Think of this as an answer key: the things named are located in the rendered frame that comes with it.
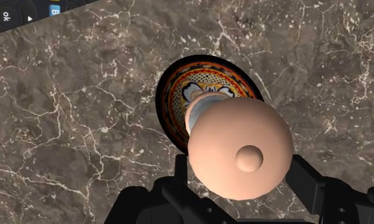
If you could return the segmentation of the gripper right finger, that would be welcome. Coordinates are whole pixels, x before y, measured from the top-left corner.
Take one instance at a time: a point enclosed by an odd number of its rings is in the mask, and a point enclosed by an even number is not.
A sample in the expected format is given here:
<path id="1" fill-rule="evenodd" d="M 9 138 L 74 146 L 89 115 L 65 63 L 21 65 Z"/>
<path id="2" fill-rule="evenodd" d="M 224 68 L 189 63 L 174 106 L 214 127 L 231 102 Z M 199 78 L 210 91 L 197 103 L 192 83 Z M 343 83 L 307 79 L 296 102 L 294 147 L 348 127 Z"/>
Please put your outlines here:
<path id="1" fill-rule="evenodd" d="M 285 181 L 307 211 L 320 216 L 319 224 L 374 224 L 374 186 L 359 192 L 321 175 L 300 155 L 293 156 Z"/>

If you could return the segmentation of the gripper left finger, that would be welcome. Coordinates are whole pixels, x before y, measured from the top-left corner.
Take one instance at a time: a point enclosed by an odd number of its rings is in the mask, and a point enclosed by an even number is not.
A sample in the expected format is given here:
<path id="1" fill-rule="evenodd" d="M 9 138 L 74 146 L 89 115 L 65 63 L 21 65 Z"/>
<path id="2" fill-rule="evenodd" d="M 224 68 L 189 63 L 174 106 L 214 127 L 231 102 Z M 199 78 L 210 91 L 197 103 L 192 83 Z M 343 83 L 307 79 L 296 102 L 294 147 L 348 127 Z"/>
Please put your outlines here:
<path id="1" fill-rule="evenodd" d="M 121 190 L 104 224 L 236 224 L 236 220 L 187 186 L 187 155 L 178 154 L 175 174 L 155 180 L 151 190 L 142 186 Z"/>

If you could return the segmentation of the peach round lidded jar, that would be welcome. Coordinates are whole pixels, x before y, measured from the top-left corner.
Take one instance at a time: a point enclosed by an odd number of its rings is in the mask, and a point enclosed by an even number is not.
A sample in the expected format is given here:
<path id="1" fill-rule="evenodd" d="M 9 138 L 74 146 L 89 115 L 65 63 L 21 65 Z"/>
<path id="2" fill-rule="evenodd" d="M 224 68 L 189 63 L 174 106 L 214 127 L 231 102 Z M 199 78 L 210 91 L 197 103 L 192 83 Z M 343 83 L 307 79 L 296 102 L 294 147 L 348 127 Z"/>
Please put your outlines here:
<path id="1" fill-rule="evenodd" d="M 274 189 L 291 166 L 290 128 L 261 100 L 200 94 L 188 106 L 185 124 L 195 176 L 223 198 L 258 198 Z"/>

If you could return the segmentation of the patterned black rimmed bowl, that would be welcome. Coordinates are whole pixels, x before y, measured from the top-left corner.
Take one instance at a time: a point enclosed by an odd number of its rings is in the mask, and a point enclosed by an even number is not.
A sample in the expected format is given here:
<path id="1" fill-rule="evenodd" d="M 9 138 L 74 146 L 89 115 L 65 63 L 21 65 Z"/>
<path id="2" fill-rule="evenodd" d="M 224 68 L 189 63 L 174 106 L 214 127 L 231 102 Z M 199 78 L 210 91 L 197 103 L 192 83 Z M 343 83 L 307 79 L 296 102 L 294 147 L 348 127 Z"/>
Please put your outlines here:
<path id="1" fill-rule="evenodd" d="M 205 92 L 263 100 L 252 79 L 233 63 L 212 55 L 190 55 L 163 72 L 155 93 L 155 108 L 169 140 L 188 154 L 185 112 L 193 98 Z"/>

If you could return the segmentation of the black remote control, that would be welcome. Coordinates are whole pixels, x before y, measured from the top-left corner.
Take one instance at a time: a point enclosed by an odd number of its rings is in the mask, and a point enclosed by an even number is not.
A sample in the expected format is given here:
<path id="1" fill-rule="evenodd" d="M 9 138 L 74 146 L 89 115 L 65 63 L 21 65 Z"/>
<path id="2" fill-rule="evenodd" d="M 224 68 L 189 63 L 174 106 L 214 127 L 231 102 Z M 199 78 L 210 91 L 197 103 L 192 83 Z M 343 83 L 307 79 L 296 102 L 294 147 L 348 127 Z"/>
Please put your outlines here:
<path id="1" fill-rule="evenodd" d="M 97 0 L 0 0 L 0 32 L 58 15 Z"/>

